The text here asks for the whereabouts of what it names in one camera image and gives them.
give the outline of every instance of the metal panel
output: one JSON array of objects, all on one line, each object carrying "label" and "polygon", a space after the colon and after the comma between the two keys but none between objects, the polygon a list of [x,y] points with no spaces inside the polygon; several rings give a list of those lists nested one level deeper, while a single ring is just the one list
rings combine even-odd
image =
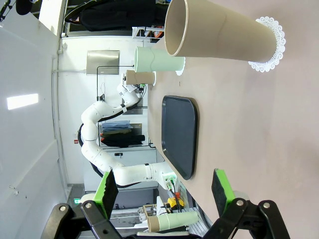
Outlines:
[{"label": "metal panel", "polygon": [[118,75],[120,63],[120,51],[88,51],[86,58],[86,74],[95,75],[99,66],[116,66],[100,67],[98,74],[101,75]]}]

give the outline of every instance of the red object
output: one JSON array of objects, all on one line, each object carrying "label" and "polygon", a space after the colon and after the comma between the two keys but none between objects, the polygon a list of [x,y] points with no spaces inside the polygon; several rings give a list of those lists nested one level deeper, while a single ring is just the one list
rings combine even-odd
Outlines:
[{"label": "red object", "polygon": [[177,197],[177,199],[180,199],[180,193],[179,192],[176,192],[176,197]]}]

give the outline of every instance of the yellow object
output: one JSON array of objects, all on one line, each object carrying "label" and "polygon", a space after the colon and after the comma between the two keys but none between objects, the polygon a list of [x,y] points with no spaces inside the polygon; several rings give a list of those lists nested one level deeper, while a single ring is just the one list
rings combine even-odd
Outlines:
[{"label": "yellow object", "polygon": [[[181,209],[183,209],[183,208],[184,208],[184,201],[183,201],[181,198],[179,198],[179,199],[178,199],[178,202],[179,202],[179,204],[180,204],[180,206],[181,206]],[[176,209],[177,209],[177,204],[176,204],[175,198],[169,198],[169,199],[167,200],[167,203],[169,203],[170,207],[171,207],[173,210],[176,210]]]}]

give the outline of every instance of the light green cup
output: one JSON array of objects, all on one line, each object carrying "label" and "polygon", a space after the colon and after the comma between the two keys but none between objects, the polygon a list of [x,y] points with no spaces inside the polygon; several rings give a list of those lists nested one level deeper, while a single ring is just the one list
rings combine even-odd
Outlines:
[{"label": "light green cup", "polygon": [[170,56],[166,50],[149,47],[135,48],[135,72],[180,71],[184,66],[184,57]]}]

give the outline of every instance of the fluorescent light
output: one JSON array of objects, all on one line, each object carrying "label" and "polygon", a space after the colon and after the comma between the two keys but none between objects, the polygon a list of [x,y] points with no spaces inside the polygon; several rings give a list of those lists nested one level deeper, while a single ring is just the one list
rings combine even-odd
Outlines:
[{"label": "fluorescent light", "polygon": [[24,96],[14,96],[8,97],[6,99],[8,104],[8,110],[13,110],[16,108],[33,105],[39,102],[38,94],[30,94]]}]

